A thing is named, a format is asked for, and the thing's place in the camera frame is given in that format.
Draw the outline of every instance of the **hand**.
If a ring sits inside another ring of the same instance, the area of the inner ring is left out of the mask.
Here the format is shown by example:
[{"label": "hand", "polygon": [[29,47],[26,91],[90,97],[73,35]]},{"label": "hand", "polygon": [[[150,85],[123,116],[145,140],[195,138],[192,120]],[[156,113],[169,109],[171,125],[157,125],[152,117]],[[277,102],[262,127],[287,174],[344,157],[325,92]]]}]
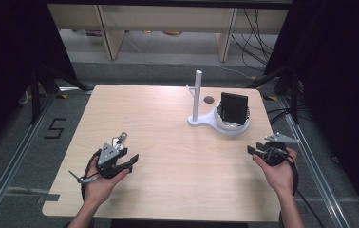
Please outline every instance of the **hand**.
[{"label": "hand", "polygon": [[[91,162],[87,173],[88,177],[98,172],[96,167],[97,159],[98,157],[94,158]],[[100,174],[96,174],[98,178],[85,186],[85,202],[73,221],[69,223],[68,227],[88,227],[99,206],[108,200],[112,189],[114,189],[115,185],[124,179],[128,173],[129,169],[125,169],[112,179],[105,179]]]},{"label": "hand", "polygon": [[[88,177],[98,172],[96,168],[97,159],[98,157],[91,162],[87,173]],[[108,200],[115,185],[124,179],[128,173],[129,169],[125,169],[112,179],[105,179],[100,174],[97,174],[98,178],[85,186],[85,203],[99,207]]]},{"label": "hand", "polygon": [[[289,155],[296,162],[297,152],[290,148],[286,148]],[[273,188],[277,195],[293,194],[293,171],[287,161],[283,161],[277,166],[270,166],[258,155],[253,155],[253,160],[262,168],[266,181]]]}]

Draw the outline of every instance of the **black cable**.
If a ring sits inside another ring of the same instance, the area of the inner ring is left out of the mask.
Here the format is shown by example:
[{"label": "black cable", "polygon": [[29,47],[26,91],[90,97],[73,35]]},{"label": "black cable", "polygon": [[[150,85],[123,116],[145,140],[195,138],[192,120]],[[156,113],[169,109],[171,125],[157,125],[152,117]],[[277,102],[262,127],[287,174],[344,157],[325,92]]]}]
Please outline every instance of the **black cable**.
[{"label": "black cable", "polygon": [[[297,107],[305,107],[304,104],[299,104]],[[272,112],[276,112],[276,111],[285,111],[285,110],[290,110],[289,107],[286,107],[286,108],[279,108],[279,109],[275,109],[275,110],[270,110],[270,111],[267,111],[266,113],[272,113]]]},{"label": "black cable", "polygon": [[245,63],[244,52],[245,52],[244,50],[241,52],[241,58],[242,58],[242,62],[244,63],[244,65],[245,65],[246,67],[251,68],[251,69],[254,69],[254,70],[258,70],[258,71],[264,71],[263,69],[255,68],[255,67],[249,66],[247,63]]},{"label": "black cable", "polygon": [[283,115],[286,115],[286,114],[290,114],[290,111],[285,110],[285,111],[282,111],[281,113],[277,114],[275,117],[273,117],[270,120],[270,124],[273,125],[275,121],[277,121],[280,117],[282,117]]},{"label": "black cable", "polygon": [[[93,162],[94,158],[96,158],[97,156],[100,155],[100,150],[97,151],[96,153],[93,154],[93,156],[91,156],[91,159],[88,161],[87,167],[85,168],[85,174],[83,175],[83,179],[87,179],[89,178],[87,176],[88,174],[88,170],[90,169],[91,163]],[[82,191],[82,199],[85,200],[85,184],[81,184],[81,191]]]},{"label": "black cable", "polygon": [[[295,160],[289,154],[287,156],[284,155],[283,153],[278,153],[278,154],[284,158],[284,160],[289,164],[290,168],[292,169],[292,172],[293,172],[293,193],[294,194],[297,193],[300,196],[300,198],[304,201],[304,203],[308,206],[308,208],[310,209],[312,214],[315,216],[315,218],[318,221],[319,225],[322,228],[325,228],[325,226],[322,223],[320,217],[318,217],[318,215],[315,213],[313,208],[310,206],[310,204],[307,202],[307,200],[303,197],[301,192],[298,191],[298,189],[297,189],[298,188],[298,182],[299,182],[299,174],[298,174],[297,166],[295,165]],[[280,224],[280,227],[284,227],[283,221],[281,219],[281,212],[280,212],[279,224]]]},{"label": "black cable", "polygon": [[310,206],[310,204],[307,202],[307,200],[303,197],[303,195],[300,193],[300,191],[298,191],[297,189],[297,194],[300,196],[300,198],[305,202],[305,204],[308,206],[308,208],[310,209],[310,211],[312,212],[312,214],[315,216],[316,220],[318,221],[319,225],[321,227],[325,227],[324,224],[322,223],[321,219],[318,217],[318,215],[316,215],[315,211],[313,210],[313,208]]},{"label": "black cable", "polygon": [[88,179],[89,179],[89,178],[92,178],[92,177],[96,176],[97,174],[99,174],[99,172],[96,172],[95,174],[92,174],[92,175],[88,176],[87,178],[88,178]]},{"label": "black cable", "polygon": [[[251,34],[250,34],[248,40],[246,40],[246,42],[247,42],[252,48],[261,50],[262,53],[263,53],[263,55],[265,56],[266,61],[268,61],[268,60],[269,60],[268,53],[269,53],[269,54],[271,54],[271,53],[268,52],[268,51],[266,51],[266,49],[265,49],[265,47],[263,47],[263,45],[266,46],[266,47],[267,47],[268,49],[270,49],[270,50],[272,50],[272,49],[271,49],[268,45],[266,45],[266,43],[265,43],[265,42],[262,40],[262,38],[260,37],[259,23],[258,23],[259,9],[255,9],[255,22],[254,22],[254,25],[252,24],[252,22],[251,22],[251,20],[250,20],[250,18],[249,18],[249,16],[248,16],[248,13],[247,13],[247,10],[246,10],[246,9],[244,9],[244,13],[245,13],[245,16],[246,16],[246,18],[247,18],[247,20],[248,20],[248,23],[250,24],[250,27],[251,27]],[[251,45],[251,44],[249,43],[249,41],[250,41],[252,35],[255,36],[256,40],[258,41],[258,43],[259,43],[259,45],[260,45],[260,48],[254,47],[253,45]]]},{"label": "black cable", "polygon": [[236,39],[236,37],[234,37],[233,34],[232,34],[231,36],[232,36],[233,40],[236,42],[236,44],[238,45],[238,47],[239,47],[243,52],[245,52],[245,53],[251,55],[251,57],[253,57],[254,59],[258,60],[258,62],[260,62],[261,64],[263,64],[263,65],[266,65],[266,64],[267,64],[264,60],[262,60],[261,58],[259,58],[257,55],[253,54],[250,50],[246,49],[246,48],[245,48],[246,44],[245,44],[244,46],[242,46],[242,45],[238,42],[238,40]]}]

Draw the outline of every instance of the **white stand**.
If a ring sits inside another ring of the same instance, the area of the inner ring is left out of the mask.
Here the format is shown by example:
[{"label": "white stand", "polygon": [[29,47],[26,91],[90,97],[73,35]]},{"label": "white stand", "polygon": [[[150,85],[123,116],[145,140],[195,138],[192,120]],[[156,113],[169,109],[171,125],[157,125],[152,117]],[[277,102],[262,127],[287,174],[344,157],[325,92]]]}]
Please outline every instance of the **white stand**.
[{"label": "white stand", "polygon": [[216,108],[212,108],[212,110],[209,111],[209,113],[205,114],[205,115],[198,115],[198,107],[201,104],[201,102],[199,101],[199,95],[200,95],[200,82],[201,82],[201,76],[202,76],[202,71],[197,70],[196,73],[196,79],[195,79],[195,87],[188,87],[188,90],[194,90],[195,92],[191,94],[194,96],[194,109],[193,109],[193,115],[188,117],[188,123],[191,126],[201,126],[201,125],[205,125],[205,126],[210,126],[213,129],[215,129],[217,132],[226,135],[226,136],[230,136],[230,137],[234,137],[234,136],[238,136],[242,133],[244,133],[248,126],[250,125],[249,119],[247,120],[247,122],[244,125],[241,125],[240,127],[237,127],[234,130],[226,130],[223,129],[222,127],[220,127],[217,124],[216,118],[215,118],[215,111]]}]

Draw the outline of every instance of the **cable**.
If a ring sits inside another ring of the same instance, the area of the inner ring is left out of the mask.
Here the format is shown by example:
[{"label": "cable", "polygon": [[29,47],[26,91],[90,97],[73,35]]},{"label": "cable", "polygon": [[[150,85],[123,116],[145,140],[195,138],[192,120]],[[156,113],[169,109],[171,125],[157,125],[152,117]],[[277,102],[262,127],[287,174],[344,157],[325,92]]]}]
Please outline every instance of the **cable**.
[{"label": "cable", "polygon": [[[297,110],[298,111],[309,111],[303,104],[300,104],[297,106]],[[290,108],[280,108],[280,109],[275,109],[275,110],[271,110],[271,111],[267,111],[266,113],[273,113],[273,112],[277,112],[277,111],[281,111],[280,113],[278,113],[277,115],[275,115],[272,119],[269,120],[270,124],[273,125],[275,121],[277,121],[278,119],[280,119],[282,116],[290,114],[291,113],[291,109]],[[299,117],[311,121],[311,119],[308,119],[306,117],[303,117],[301,115],[298,115]]]},{"label": "cable", "polygon": [[237,74],[240,74],[242,76],[244,76],[245,78],[247,79],[253,79],[251,76],[247,76],[245,74],[243,74],[242,72],[238,71],[238,70],[234,70],[234,69],[229,69],[229,68],[226,68],[224,66],[219,66],[219,65],[198,65],[198,64],[189,64],[189,63],[183,63],[183,64],[170,64],[170,63],[166,63],[166,62],[155,62],[155,61],[151,61],[150,63],[152,64],[165,64],[165,65],[173,65],[173,66],[198,66],[198,67],[201,67],[201,66],[210,66],[210,67],[218,67],[218,68],[221,68],[221,69],[224,69],[224,70],[227,70],[227,71],[231,71],[231,72],[234,72],[234,73],[237,73]]},{"label": "cable", "polygon": [[251,57],[255,58],[256,60],[258,60],[259,62],[261,61],[258,57],[256,57],[252,52],[250,52],[249,50],[246,50],[244,49],[244,47],[242,45],[239,44],[239,42],[236,40],[236,38],[232,35],[232,38],[234,41],[236,41],[236,44],[238,45],[238,47],[242,50],[241,52],[241,59],[242,59],[242,62],[244,63],[244,65],[248,68],[251,68],[251,69],[255,69],[255,70],[259,70],[259,71],[264,71],[263,69],[260,69],[260,68],[255,68],[255,67],[252,67],[252,66],[249,66],[246,62],[245,62],[245,59],[244,59],[244,53],[248,53]]},{"label": "cable", "polygon": [[[100,152],[100,150],[97,151],[96,153],[94,153],[93,156],[91,156],[91,159],[88,161],[87,167],[85,168],[85,174],[83,175],[83,178],[84,178],[84,179],[91,178],[91,177],[93,177],[94,175],[98,174],[98,172],[97,172],[97,173],[91,175],[90,177],[87,176],[88,170],[90,169],[90,166],[91,166],[91,163],[93,162],[93,160],[94,160],[97,156],[100,155],[99,152]],[[82,191],[82,199],[85,200],[85,184],[81,184],[81,191]]]},{"label": "cable", "polygon": [[[266,150],[265,152],[270,152],[270,153],[276,153],[276,148],[271,147],[268,150]],[[310,209],[310,211],[312,212],[312,214],[315,216],[316,220],[318,221],[319,225],[322,228],[325,228],[324,224],[322,223],[320,217],[318,217],[318,215],[315,213],[315,211],[312,209],[312,207],[310,206],[310,204],[307,202],[307,200],[303,197],[303,195],[301,194],[301,192],[298,191],[297,187],[298,187],[298,182],[299,182],[299,174],[298,174],[298,169],[295,165],[295,160],[292,156],[288,155],[284,155],[283,153],[279,153],[277,152],[278,155],[282,156],[284,158],[284,160],[289,164],[290,168],[292,169],[293,172],[293,193],[297,193],[300,198],[304,201],[304,203],[308,206],[308,208]],[[280,227],[284,227],[283,225],[283,220],[281,218],[281,212],[279,215],[279,225]]]},{"label": "cable", "polygon": [[258,60],[258,62],[260,62],[261,64],[265,65],[266,66],[266,61],[262,60],[261,58],[259,58],[257,55],[253,54],[250,50],[246,49],[245,46],[247,44],[245,44],[244,46],[241,45],[238,40],[234,37],[234,35],[232,34],[231,35],[233,40],[236,42],[236,44],[238,45],[238,47],[242,50],[242,53],[247,53],[248,55],[250,55],[251,57],[253,57],[254,59]]},{"label": "cable", "polygon": [[[244,9],[244,13],[245,13],[245,16],[246,16],[246,18],[247,18],[247,20],[248,20],[248,23],[250,24],[251,31],[252,31],[251,34],[250,34],[250,36],[249,36],[249,38],[248,38],[248,40],[245,40],[245,41],[246,41],[247,44],[249,44],[250,47],[255,48],[255,49],[258,49],[258,50],[261,50],[262,53],[263,53],[263,55],[265,56],[266,61],[268,61],[268,60],[269,60],[268,54],[270,55],[271,53],[268,52],[268,51],[266,51],[265,47],[268,48],[269,50],[273,50],[273,49],[272,49],[271,47],[269,47],[269,46],[262,40],[262,38],[260,37],[260,30],[259,30],[259,23],[258,23],[259,9],[255,9],[255,22],[254,22],[254,25],[252,24],[252,22],[251,22],[251,20],[250,20],[250,18],[249,18],[249,16],[248,16],[248,13],[247,13],[247,10],[246,10],[246,9]],[[254,47],[253,45],[251,45],[251,44],[249,43],[249,41],[250,41],[252,35],[255,36],[256,40],[258,41],[258,43],[259,43],[259,45],[260,45],[260,48]]]}]

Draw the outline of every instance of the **white pole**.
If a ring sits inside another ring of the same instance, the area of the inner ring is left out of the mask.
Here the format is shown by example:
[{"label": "white pole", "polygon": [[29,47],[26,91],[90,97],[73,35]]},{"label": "white pole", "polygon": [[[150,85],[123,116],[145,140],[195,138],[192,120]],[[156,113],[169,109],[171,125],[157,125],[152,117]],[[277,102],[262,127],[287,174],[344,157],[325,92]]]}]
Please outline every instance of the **white pole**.
[{"label": "white pole", "polygon": [[195,75],[195,96],[194,96],[194,112],[192,114],[192,121],[198,120],[198,108],[199,108],[199,96],[200,96],[200,84],[202,81],[202,71],[197,70]]}]

